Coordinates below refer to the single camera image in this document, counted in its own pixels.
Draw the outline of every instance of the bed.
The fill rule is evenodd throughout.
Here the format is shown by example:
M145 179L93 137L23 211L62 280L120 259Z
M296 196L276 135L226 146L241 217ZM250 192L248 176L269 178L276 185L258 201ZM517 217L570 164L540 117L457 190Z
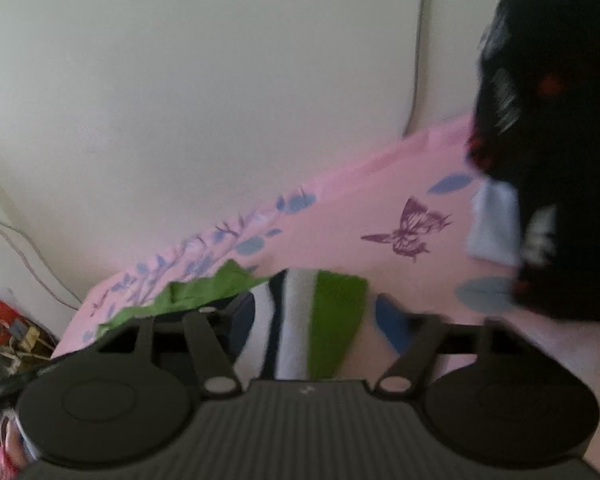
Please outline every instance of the bed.
M464 160L469 122L420 131L112 276L90 291L56 355L89 345L99 324L150 303L170 281L211 275L232 258L263 276L286 267L363 276L406 308L455 322L503 316L600 402L600 324L554 322L516 307L506 293L514 269L466 255L480 184ZM396 356L369 311L340 375L375 381ZM600 470L600 426L586 458Z

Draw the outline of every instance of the white cable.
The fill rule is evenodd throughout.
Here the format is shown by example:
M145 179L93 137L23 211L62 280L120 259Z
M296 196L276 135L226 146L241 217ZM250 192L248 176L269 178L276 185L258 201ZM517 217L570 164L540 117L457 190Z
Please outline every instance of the white cable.
M416 22L416 47L413 53L413 97L411 99L411 110L407 125L402 133L406 137L411 133L413 121L416 113L416 105L418 104L418 82L420 80L420 47L422 43L422 23L424 22L424 6L425 0L420 0L418 3L418 21Z
M60 284L62 285L62 287L64 287L64 289L71 294L76 301L78 301L79 303L82 303L82 301L80 300L80 298L78 298L78 296L76 296L72 290L67 287L60 278L58 278L58 276L56 275L55 272L53 272L53 269L49 266L49 264L46 262L46 260L44 259L44 257L42 256L42 253L40 252L40 250L38 249L38 247L35 245L35 243L33 242L33 240L29 237L29 235L26 234L26 232L15 228L11 225L6 224L5 222L0 220L0 226L9 229L17 234L19 234L20 236L22 236L27 243L31 246L31 248L33 249L33 251L36 253L36 256L39 258L39 260L42 262L42 264L46 267L46 270L49 271L49 273L54 277L54 279ZM13 249L18 256L20 257L20 259L23 261L25 267L27 268L27 270L29 271L29 273L35 278L35 280L59 303L63 304L64 306L66 306L67 308L70 308L72 310L78 310L78 308L68 304L67 302L61 300L60 298L58 298L58 296L56 296L56 294L49 288L49 286L42 281L42 279L36 274L36 271L33 269L33 267L31 267L31 264L29 263L29 260L27 260L27 257L24 255L24 253L16 246L16 244L13 242L13 240L11 240L10 236L5 233L4 231L2 231L0 229L0 236L2 238L4 238L4 240L9 244L9 246L11 247L11 249Z

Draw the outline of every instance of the round black disc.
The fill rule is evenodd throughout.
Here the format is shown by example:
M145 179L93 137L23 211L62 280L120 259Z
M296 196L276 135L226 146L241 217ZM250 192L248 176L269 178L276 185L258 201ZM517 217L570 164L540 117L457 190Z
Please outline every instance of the round black disc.
M152 452L189 410L185 387L168 372L133 355L89 352L28 386L18 420L46 460L100 466Z
M510 467L582 452L600 421L596 397L576 378L530 377L515 365L491 378L477 365L450 372L427 390L424 407L449 447Z

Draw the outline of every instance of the butterfly print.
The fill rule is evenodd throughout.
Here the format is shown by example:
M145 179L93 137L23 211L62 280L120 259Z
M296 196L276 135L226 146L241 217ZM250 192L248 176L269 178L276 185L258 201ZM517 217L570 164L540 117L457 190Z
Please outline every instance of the butterfly print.
M377 244L392 244L394 253L400 254L400 256L410 256L413 261L416 261L418 254L430 252L426 242L420 240L420 237L442 231L451 224L447 221L450 216L445 216L437 211L429 211L425 205L412 196L404 205L398 229L392 233L365 235L361 238Z

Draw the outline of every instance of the black bag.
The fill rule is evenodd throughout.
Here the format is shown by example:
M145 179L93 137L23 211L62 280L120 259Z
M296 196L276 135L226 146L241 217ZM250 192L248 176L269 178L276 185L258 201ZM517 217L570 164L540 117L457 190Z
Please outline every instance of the black bag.
M516 300L600 320L600 0L501 0L469 155L518 191Z

